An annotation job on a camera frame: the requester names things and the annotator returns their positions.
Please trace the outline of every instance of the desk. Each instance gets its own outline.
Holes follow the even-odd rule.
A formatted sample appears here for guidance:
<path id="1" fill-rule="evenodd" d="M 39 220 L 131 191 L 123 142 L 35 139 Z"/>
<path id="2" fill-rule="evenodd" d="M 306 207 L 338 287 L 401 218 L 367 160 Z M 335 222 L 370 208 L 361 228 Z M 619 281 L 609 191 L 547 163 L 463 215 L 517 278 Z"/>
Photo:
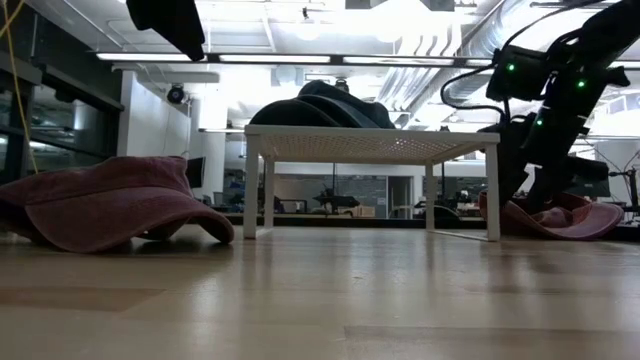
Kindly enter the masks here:
<path id="1" fill-rule="evenodd" d="M 427 177 L 426 230 L 435 232 L 437 198 L 433 166 L 485 149 L 488 178 L 487 236 L 500 239 L 498 195 L 499 134 L 248 125 L 244 237 L 256 238 L 259 156 L 265 161 L 265 228 L 273 227 L 276 162 L 388 164 L 423 166 Z"/>

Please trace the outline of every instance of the ceiling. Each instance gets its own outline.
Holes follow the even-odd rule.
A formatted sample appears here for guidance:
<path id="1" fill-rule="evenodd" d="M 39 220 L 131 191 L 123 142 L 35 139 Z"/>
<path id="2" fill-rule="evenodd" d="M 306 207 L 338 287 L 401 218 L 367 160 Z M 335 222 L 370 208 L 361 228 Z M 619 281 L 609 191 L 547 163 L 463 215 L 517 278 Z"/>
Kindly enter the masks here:
<path id="1" fill-rule="evenodd" d="M 456 0 L 455 16 L 447 16 L 430 12 L 418 0 L 383 1 L 370 10 L 345 10 L 345 1 L 197 0 L 196 4 L 206 33 L 205 52 L 437 56 L 453 55 L 461 39 L 500 3 L 499 0 Z M 176 52 L 173 46 L 153 31 L 137 31 L 126 5 L 119 0 L 27 0 L 27 3 L 95 51 Z M 551 11 L 532 8 L 530 3 L 529 0 L 505 0 L 503 8 L 506 10 L 497 12 L 483 30 L 471 37 L 470 45 L 465 50 L 470 48 L 475 51 L 469 50 L 472 51 L 471 55 L 484 52 L 481 57 L 490 56 L 493 47 L 491 41 L 487 40 L 489 35 L 499 33 L 495 37 L 504 39 L 524 24 Z M 302 7 L 310 9 L 309 20 L 302 17 Z M 515 44 L 534 49 L 544 48 L 559 34 L 581 26 L 594 13 L 594 10 L 572 11 L 553 17 L 544 25 L 523 34 Z M 630 48 L 624 57 L 640 59 L 640 46 Z M 476 131 L 496 121 L 495 114 L 490 112 L 435 111 L 433 106 L 439 103 L 436 80 L 439 74 L 444 73 L 440 70 L 331 66 L 296 68 L 302 79 L 302 83 L 296 83 L 297 88 L 311 78 L 332 82 L 336 77 L 344 77 L 354 95 L 381 101 L 390 110 L 404 110 L 408 103 L 417 102 L 420 95 L 431 91 L 433 94 L 424 103 L 410 109 L 412 121 L 421 123 L 413 122 L 413 126 L 418 126 L 416 128 L 439 127 L 443 121 L 452 123 L 450 116 L 454 117 L 455 127 L 459 131 Z M 278 88 L 277 66 L 269 65 L 147 64 L 133 69 L 138 71 L 142 81 L 151 84 L 158 92 L 169 88 L 170 82 L 165 81 L 169 74 L 219 74 L 220 85 L 228 94 L 229 118 L 234 121 L 246 121 L 268 103 L 295 96 L 297 89 Z M 488 78 L 479 76 L 475 87 L 463 93 L 462 101 L 486 102 L 484 91 Z M 640 74 L 631 73 L 630 78 L 640 85 Z M 252 91 L 246 91 L 247 84 L 251 84 Z M 186 84 L 186 88 L 196 94 L 202 86 Z M 640 86 L 632 88 L 635 89 L 640 90 Z M 512 110 L 526 113 L 533 107 L 535 104 L 514 102 Z"/>

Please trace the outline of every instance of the yellow cable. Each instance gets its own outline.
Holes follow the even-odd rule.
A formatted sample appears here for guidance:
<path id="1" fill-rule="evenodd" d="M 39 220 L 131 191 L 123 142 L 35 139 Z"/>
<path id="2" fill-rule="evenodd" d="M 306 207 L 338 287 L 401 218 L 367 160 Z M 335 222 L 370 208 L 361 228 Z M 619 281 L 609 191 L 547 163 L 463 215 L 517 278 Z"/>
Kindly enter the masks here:
<path id="1" fill-rule="evenodd" d="M 18 80 L 18 72 L 16 71 L 16 59 L 13 53 L 13 39 L 11 37 L 11 29 L 10 29 L 11 22 L 13 21 L 13 19 L 15 19 L 16 15 L 22 8 L 23 3 L 24 3 L 24 0 L 20 1 L 20 4 L 18 4 L 16 11 L 14 11 L 11 18 L 9 17 L 8 5 L 5 3 L 5 6 L 4 6 L 5 26 L 2 28 L 2 30 L 0 30 L 0 38 L 2 38 L 6 30 L 7 41 L 9 42 L 9 57 L 11 58 L 11 70 L 13 71 L 13 83 L 16 87 L 16 95 L 17 95 L 16 97 L 18 99 L 18 108 L 20 109 L 20 119 L 22 119 L 22 127 L 24 128 L 24 139 L 27 142 L 27 145 L 29 145 L 29 157 L 31 158 L 31 163 L 33 164 L 33 170 L 37 174 L 38 166 L 36 165 L 36 157 L 34 156 L 33 150 L 31 149 L 31 142 L 30 142 L 31 137 L 29 136 L 29 127 L 27 126 L 27 117 L 24 114 L 24 106 L 22 105 L 22 96 L 20 95 L 20 81 Z"/>

